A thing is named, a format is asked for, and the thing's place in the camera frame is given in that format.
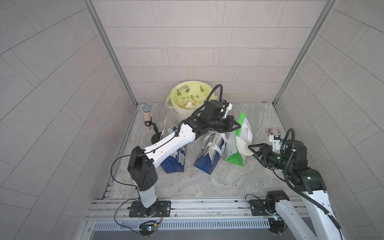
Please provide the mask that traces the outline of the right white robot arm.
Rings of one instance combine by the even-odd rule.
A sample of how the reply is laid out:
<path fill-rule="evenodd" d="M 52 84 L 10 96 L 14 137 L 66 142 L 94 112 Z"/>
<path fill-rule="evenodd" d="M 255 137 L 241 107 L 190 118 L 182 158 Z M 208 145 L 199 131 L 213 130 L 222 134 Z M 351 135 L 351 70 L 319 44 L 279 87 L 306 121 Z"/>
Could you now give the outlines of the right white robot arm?
<path fill-rule="evenodd" d="M 284 182 L 303 200 L 314 230 L 304 222 L 284 191 L 269 191 L 265 209 L 278 216 L 297 240 L 343 240 L 341 225 L 332 209 L 328 190 L 321 174 L 308 166 L 307 148 L 296 140 L 295 130 L 288 129 L 283 140 L 249 145 L 254 158 L 266 169 L 281 170 Z"/>

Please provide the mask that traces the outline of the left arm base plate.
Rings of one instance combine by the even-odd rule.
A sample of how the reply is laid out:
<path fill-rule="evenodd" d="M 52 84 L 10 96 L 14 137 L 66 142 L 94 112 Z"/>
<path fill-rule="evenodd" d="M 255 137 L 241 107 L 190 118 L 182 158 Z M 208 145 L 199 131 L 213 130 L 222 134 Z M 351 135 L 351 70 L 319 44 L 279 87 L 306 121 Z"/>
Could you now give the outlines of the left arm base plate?
<path fill-rule="evenodd" d="M 156 201 L 149 208 L 144 208 L 140 201 L 133 201 L 127 209 L 130 218 L 169 217 L 171 204 L 171 201 Z"/>

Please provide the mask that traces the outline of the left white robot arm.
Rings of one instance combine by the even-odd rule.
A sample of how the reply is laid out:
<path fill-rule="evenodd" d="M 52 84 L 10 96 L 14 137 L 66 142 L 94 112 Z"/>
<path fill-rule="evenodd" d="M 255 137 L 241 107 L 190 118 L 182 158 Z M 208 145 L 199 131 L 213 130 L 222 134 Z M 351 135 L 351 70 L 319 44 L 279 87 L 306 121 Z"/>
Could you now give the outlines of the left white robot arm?
<path fill-rule="evenodd" d="M 234 116 L 228 114 L 232 104 L 223 100 L 222 96 L 223 85 L 218 84 L 202 106 L 190 117 L 179 122 L 175 132 L 144 149 L 137 146 L 128 155 L 128 172 L 138 191 L 140 209 L 144 211 L 144 216 L 151 217 L 157 212 L 159 200 L 155 193 L 155 183 L 158 180 L 156 168 L 167 157 L 209 131 L 221 136 L 241 128 Z"/>

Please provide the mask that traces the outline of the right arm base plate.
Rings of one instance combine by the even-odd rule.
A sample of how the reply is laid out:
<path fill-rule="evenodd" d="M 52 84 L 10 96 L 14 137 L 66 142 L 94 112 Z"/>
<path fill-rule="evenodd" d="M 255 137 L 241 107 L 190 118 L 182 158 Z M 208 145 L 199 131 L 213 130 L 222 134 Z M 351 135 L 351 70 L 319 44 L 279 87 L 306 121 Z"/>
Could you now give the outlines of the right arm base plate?
<path fill-rule="evenodd" d="M 264 200 L 251 199 L 249 200 L 252 216 L 276 216 L 274 210 L 268 210 Z"/>

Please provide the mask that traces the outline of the green white tote bag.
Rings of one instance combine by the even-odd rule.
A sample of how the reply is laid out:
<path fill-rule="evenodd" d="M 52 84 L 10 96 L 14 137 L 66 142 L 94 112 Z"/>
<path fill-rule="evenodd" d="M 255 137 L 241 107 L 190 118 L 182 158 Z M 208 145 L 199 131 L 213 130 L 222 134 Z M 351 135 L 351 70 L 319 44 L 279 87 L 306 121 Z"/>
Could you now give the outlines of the green white tote bag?
<path fill-rule="evenodd" d="M 247 156 L 253 154 L 248 148 L 252 144 L 253 133 L 244 112 L 240 113 L 238 123 L 241 128 L 228 134 L 223 156 L 227 162 L 243 167 Z"/>

